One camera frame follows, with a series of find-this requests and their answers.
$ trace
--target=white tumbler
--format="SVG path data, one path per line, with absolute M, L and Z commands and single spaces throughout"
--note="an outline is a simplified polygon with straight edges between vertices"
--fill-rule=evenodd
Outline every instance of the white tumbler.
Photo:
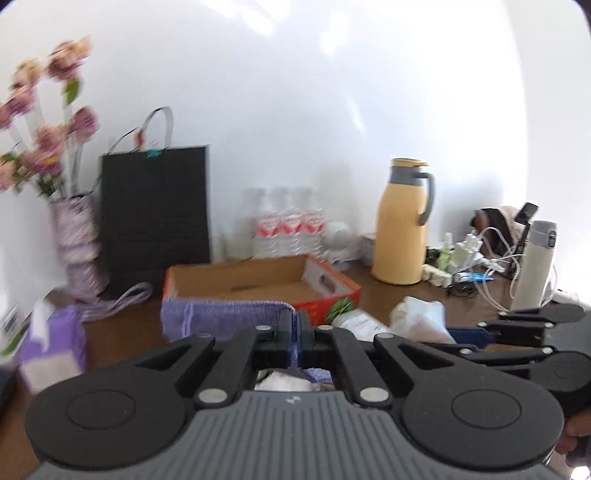
M 541 306 L 554 261 L 555 245 L 554 222 L 536 220 L 531 224 L 511 310 L 534 309 Z

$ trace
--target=bouquet of flowers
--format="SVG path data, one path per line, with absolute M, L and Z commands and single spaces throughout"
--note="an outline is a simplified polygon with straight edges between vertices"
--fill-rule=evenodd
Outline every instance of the bouquet of flowers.
M 0 102 L 0 131 L 12 137 L 14 146 L 0 158 L 0 192 L 20 192 L 31 183 L 39 195 L 52 200 L 78 194 L 82 148 L 99 125 L 88 106 L 73 113 L 72 104 L 82 89 L 80 67 L 90 55 L 89 38 L 60 43 L 49 55 L 45 68 L 37 60 L 22 62 L 12 77 L 10 94 Z M 45 122 L 37 96 L 37 84 L 46 77 L 62 82 L 63 124 Z M 23 116 L 31 141 L 27 144 L 13 120 Z

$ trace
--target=yellow thermos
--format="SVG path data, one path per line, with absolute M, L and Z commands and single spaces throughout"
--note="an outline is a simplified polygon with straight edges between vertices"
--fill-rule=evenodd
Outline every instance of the yellow thermos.
M 427 164 L 410 158 L 392 160 L 390 181 L 378 208 L 372 275 L 395 285 L 421 280 L 425 262 L 427 220 L 433 208 L 435 182 L 421 171 Z M 428 183 L 428 198 L 421 184 Z

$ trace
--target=ribbed gray surface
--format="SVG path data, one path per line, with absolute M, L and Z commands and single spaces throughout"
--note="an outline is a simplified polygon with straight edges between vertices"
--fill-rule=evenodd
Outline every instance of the ribbed gray surface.
M 351 405 L 342 392 L 245 392 L 203 410 L 167 451 L 110 472 L 45 463 L 30 480 L 559 480 L 538 465 L 471 473 L 415 450 L 389 415 Z

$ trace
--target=vase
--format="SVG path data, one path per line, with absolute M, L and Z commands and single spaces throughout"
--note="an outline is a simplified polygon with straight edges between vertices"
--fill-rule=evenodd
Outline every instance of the vase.
M 57 257 L 65 266 L 68 287 L 78 296 L 96 297 L 108 277 L 99 264 L 99 228 L 92 195 L 50 202 Z

